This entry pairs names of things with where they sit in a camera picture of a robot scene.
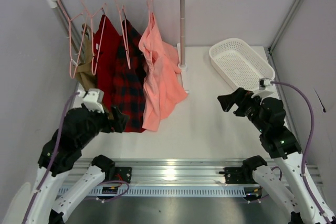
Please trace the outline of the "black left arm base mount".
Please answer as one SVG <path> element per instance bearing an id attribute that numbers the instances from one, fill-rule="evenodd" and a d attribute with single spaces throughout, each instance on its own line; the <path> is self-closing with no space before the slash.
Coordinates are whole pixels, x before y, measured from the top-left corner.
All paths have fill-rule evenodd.
<path id="1" fill-rule="evenodd" d="M 98 167 L 98 170 L 104 174 L 103 182 L 111 180 L 131 182 L 132 167 L 117 166 L 115 161 L 104 155 L 96 156 L 91 165 Z"/>

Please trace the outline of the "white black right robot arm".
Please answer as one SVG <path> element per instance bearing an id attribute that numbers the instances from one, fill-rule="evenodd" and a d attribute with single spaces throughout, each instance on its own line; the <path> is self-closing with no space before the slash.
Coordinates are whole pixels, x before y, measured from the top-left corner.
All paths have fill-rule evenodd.
<path id="1" fill-rule="evenodd" d="M 285 127 L 286 111 L 279 99 L 261 98 L 238 88 L 218 96 L 224 112 L 237 106 L 235 116 L 246 117 L 259 131 L 262 147 L 285 176 L 287 185 L 275 177 L 270 166 L 259 155 L 243 160 L 234 173 L 246 182 L 256 182 L 266 190 L 277 206 L 289 216 L 289 223 L 335 223 L 335 213 L 319 193 L 294 134 Z"/>

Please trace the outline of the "pink skirt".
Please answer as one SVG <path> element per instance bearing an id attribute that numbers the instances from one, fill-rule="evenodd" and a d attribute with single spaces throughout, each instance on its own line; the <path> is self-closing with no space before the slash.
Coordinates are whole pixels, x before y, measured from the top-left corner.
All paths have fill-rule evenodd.
<path id="1" fill-rule="evenodd" d="M 148 26 L 140 39 L 139 49 L 146 62 L 142 127 L 157 131 L 160 122 L 173 112 L 178 103 L 186 99 L 187 93 L 177 78 L 181 73 L 177 49 L 162 40 L 153 12 L 149 14 Z"/>

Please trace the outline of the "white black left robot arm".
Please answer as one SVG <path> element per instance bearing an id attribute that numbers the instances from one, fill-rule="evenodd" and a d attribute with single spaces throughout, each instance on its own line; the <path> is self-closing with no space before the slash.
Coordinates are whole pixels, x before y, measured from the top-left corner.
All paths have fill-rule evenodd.
<path id="1" fill-rule="evenodd" d="M 113 181 L 116 164 L 100 154 L 96 156 L 84 176 L 79 179 L 61 200 L 56 196 L 82 150 L 99 133 L 124 132 L 130 117 L 117 106 L 112 106 L 113 118 L 104 110 L 64 108 L 58 129 L 42 149 L 38 159 L 34 189 L 22 223 L 65 223 L 87 194 L 103 182 Z"/>

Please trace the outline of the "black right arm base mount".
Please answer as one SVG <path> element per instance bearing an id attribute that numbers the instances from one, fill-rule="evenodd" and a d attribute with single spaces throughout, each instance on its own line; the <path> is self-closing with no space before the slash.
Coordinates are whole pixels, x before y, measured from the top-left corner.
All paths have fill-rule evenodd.
<path id="1" fill-rule="evenodd" d="M 227 184 L 257 184 L 253 179 L 253 171 L 267 165 L 267 162 L 257 155 L 243 160 L 241 167 L 225 167 L 218 173 L 225 177 Z"/>

